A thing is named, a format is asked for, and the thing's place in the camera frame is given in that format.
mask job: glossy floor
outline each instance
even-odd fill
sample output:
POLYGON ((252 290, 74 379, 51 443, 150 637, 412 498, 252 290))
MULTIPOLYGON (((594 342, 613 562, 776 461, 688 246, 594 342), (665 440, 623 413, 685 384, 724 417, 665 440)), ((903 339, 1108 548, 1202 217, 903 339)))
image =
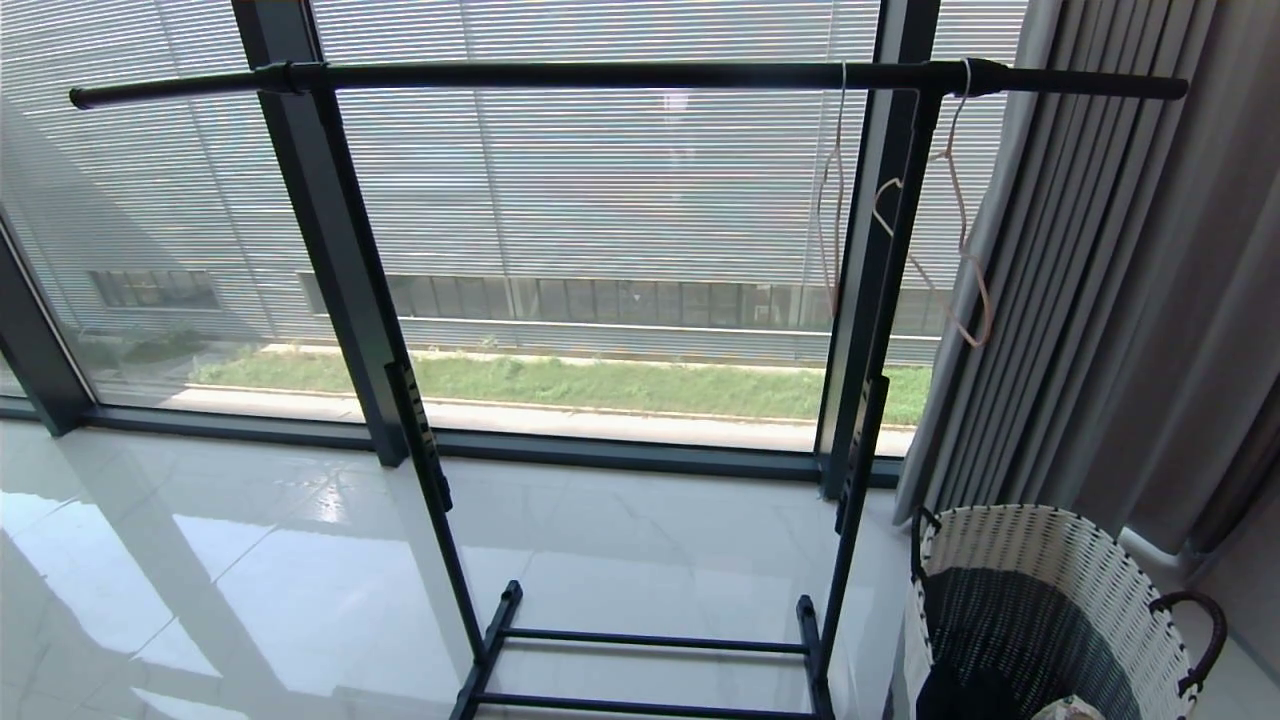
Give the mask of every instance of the glossy floor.
MULTIPOLYGON (((525 626, 795 642, 796 598, 810 593, 822 610, 836 536, 812 488, 475 461, 447 470, 483 624, 512 578, 525 626)), ((52 441, 0 423, 0 479, 5 720, 448 715, 468 655, 407 469, 358 452, 100 430, 52 441)), ((842 717, 878 717, 888 684, 906 565, 891 500, 869 498, 859 538, 831 673, 842 717)), ((1233 678, 1253 676, 1238 650, 1228 655, 1233 678)), ((1248 715, 1245 696, 1268 696, 1244 682, 1219 693, 1230 712, 1220 716, 1270 717, 1248 715)), ((708 653, 512 643, 492 687, 808 708, 796 661, 708 653)), ((1215 716, 1212 702, 1199 716, 1215 716)), ((548 716, 483 716, 498 714, 548 716)))

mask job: basket handle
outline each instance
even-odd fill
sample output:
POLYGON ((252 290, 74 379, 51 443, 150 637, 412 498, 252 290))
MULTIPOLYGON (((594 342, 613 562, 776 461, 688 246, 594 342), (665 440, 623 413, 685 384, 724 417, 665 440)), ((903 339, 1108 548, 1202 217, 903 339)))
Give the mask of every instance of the basket handle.
POLYGON ((941 530, 942 523, 938 521, 937 515, 929 512, 929 509, 923 505, 915 509, 915 515, 911 515, 911 579, 923 583, 928 579, 928 575, 924 574, 924 565, 920 562, 920 543, 924 542, 924 533, 920 528, 922 520, 928 520, 934 530, 941 530))
POLYGON ((1152 612, 1156 612, 1157 610, 1172 611, 1175 605, 1188 600, 1199 605, 1204 612, 1208 612, 1210 619, 1213 621, 1213 634, 1208 639, 1208 648, 1204 651, 1204 656, 1201 657, 1199 662, 1192 667, 1190 673, 1188 673, 1185 678, 1178 682, 1178 694, 1187 694, 1187 691, 1192 685, 1196 685, 1197 692, 1204 691, 1204 678, 1207 678, 1208 671, 1213 669, 1213 664, 1217 662, 1217 656, 1222 652, 1222 646, 1226 644, 1226 614, 1222 612, 1222 609, 1204 593, 1198 593, 1196 591, 1171 592, 1164 597, 1157 597, 1151 601, 1148 607, 1152 612))

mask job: curtain fold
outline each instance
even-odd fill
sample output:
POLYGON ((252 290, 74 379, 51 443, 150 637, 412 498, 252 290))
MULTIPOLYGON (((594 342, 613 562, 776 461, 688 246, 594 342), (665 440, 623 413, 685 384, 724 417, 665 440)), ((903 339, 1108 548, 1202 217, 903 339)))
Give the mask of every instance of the curtain fold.
MULTIPOLYGON (((1019 64, 1172 74, 1192 94, 1010 101, 1005 137, 1025 141, 1001 147, 974 228, 996 334, 940 347, 897 516, 1046 502, 1178 550, 1280 372, 1280 348, 1258 342, 1280 331, 1267 292, 1280 287, 1267 91, 1280 6, 1037 5, 1019 64)), ((960 316, 974 313, 972 284, 957 277, 960 316)))

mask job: clothes rack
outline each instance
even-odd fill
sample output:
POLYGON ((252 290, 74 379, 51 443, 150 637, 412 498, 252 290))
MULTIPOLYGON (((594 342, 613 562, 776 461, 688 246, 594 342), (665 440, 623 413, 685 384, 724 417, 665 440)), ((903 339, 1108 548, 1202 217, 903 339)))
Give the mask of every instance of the clothes rack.
MULTIPOLYGON (((518 628, 516 610, 524 598, 517 580, 511 580, 498 601, 488 628, 481 632, 462 570, 458 548, 447 518, 452 501, 448 482, 440 466, 439 452, 413 370, 404 361, 385 366, 396 400, 401 427, 404 429, 410 456, 422 488, 453 596, 462 615, 472 667, 458 692, 452 720, 471 720, 481 705, 541 707, 572 711, 640 714, 672 717, 714 717, 723 720, 835 720, 827 670, 836 642, 840 611, 849 583, 854 542, 867 497, 868 479, 876 456, 876 439, 888 392, 883 377, 890 329, 897 305, 897 293, 906 263, 911 227, 924 170, 929 161, 929 142, 938 122, 946 95, 969 97, 1004 91, 1061 92, 1101 95, 1148 100, 1176 100, 1187 94, 1187 81, 1087 73, 1009 68, 982 59, 966 61, 928 61, 918 64, 876 63, 399 63, 370 65, 332 65, 328 63, 274 63, 239 73, 209 74, 161 81, 136 82, 92 88, 73 88, 69 99, 79 109, 124 102, 221 94, 274 92, 302 95, 333 92, 347 88, 736 88, 736 90, 905 90, 915 91, 915 114, 910 150, 902 173, 893 232, 888 238, 888 263, 881 268, 865 266, 863 282, 882 283, 874 311, 865 322, 872 328, 867 375, 858 386, 860 397, 856 421, 846 462, 844 488, 836 511, 840 542, 832 570, 832 582, 823 612, 822 629, 818 612, 808 594, 796 602, 800 625, 799 643, 727 641, 713 638, 657 637, 621 633, 585 633, 518 628), (703 648, 723 652, 796 655, 804 660, 808 678, 810 712, 700 707, 662 703, 618 702, 589 698, 564 698, 489 692, 486 685, 503 642, 508 638, 543 642, 604 643, 667 648, 703 648)), ((355 177, 343 182, 358 187, 355 177)), ((852 217, 852 208, 846 214, 852 217)), ((376 278, 385 283, 385 279, 376 278)))

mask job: laundry basket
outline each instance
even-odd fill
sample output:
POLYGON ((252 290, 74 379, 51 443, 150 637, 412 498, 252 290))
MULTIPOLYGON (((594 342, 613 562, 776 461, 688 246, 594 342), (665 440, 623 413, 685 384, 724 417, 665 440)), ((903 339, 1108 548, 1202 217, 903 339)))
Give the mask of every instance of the laundry basket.
POLYGON ((1018 717, 1074 694, 1107 720, 1187 717, 1226 642, 1221 609, 1194 592, 1164 597, 1115 538, 1056 507, 960 507, 913 523, 901 648, 905 691, 931 671, 960 684, 996 676, 1018 717), (1190 666, 1171 607, 1201 605, 1213 634, 1190 666))

